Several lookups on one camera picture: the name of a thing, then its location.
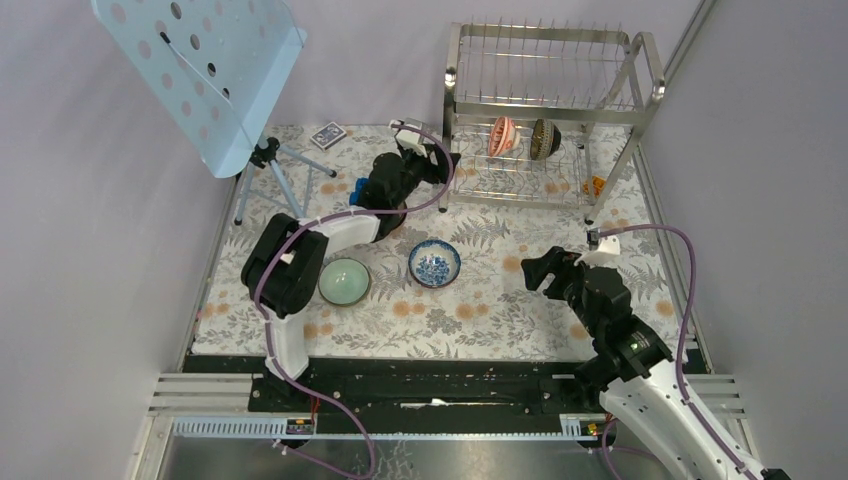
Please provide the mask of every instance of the floral patterned bowl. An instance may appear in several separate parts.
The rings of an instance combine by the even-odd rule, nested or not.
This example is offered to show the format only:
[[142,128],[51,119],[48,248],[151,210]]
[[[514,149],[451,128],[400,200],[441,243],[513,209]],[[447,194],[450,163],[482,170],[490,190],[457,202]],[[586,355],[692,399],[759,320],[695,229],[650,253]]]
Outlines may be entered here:
[[427,288],[450,284],[459,275],[461,266],[459,253],[442,240],[424,240],[409,254],[410,275]]

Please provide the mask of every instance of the orange object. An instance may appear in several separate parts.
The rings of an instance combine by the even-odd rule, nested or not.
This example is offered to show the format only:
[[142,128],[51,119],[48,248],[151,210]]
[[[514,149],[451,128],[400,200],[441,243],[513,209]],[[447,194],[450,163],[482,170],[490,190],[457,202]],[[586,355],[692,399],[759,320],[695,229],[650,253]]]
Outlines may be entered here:
[[[598,177],[598,176],[592,177],[592,186],[595,187],[595,196],[596,197],[601,194],[601,190],[604,189],[604,185],[606,185],[606,184],[607,184],[607,181],[604,180],[603,178]],[[583,182],[583,193],[585,193],[586,195],[589,194],[589,182]]]

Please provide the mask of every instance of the wire shelf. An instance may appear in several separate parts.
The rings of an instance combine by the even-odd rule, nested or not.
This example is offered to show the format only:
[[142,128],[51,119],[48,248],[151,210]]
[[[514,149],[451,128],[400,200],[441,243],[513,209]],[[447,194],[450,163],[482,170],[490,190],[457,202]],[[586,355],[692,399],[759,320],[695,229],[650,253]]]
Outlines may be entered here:
[[530,159],[532,123],[518,122],[519,145],[503,155],[488,155],[492,123],[457,126],[452,151],[462,154],[452,198],[537,208],[568,209],[587,204],[584,150],[578,135],[563,132],[559,150],[545,160]]
[[460,40],[456,101],[634,111],[638,93],[612,88],[628,51],[620,25],[471,23]]

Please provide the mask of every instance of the dish rack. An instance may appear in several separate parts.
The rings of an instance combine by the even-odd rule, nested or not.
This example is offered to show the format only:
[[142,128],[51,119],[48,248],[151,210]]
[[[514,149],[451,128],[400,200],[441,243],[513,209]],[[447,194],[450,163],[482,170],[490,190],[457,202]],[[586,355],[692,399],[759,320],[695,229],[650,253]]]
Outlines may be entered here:
[[[442,139],[462,159],[439,207],[465,200],[579,209],[593,223],[665,94],[653,35],[638,33],[631,42],[620,26],[557,28],[541,21],[454,23],[450,35]],[[637,63],[640,56],[644,64]],[[650,83],[643,92],[645,75]],[[489,156],[489,135],[501,116],[515,121],[521,140]],[[554,122],[562,142],[547,159],[531,160],[540,118]],[[614,153],[599,148],[610,129],[626,135]],[[595,177],[605,178],[597,191]]]

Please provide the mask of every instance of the white wall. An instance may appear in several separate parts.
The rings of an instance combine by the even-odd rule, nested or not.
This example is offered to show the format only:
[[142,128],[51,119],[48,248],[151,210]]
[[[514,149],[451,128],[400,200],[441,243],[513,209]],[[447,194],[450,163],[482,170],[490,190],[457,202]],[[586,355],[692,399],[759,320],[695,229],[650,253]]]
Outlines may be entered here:
[[841,0],[720,2],[644,142],[713,358],[795,479],[848,471],[846,22]]
[[0,32],[0,478],[117,479],[228,181],[89,2],[0,2]]
[[668,59],[698,0],[290,0],[309,38],[272,115],[279,124],[442,123],[451,22],[563,26],[597,22],[652,32]]

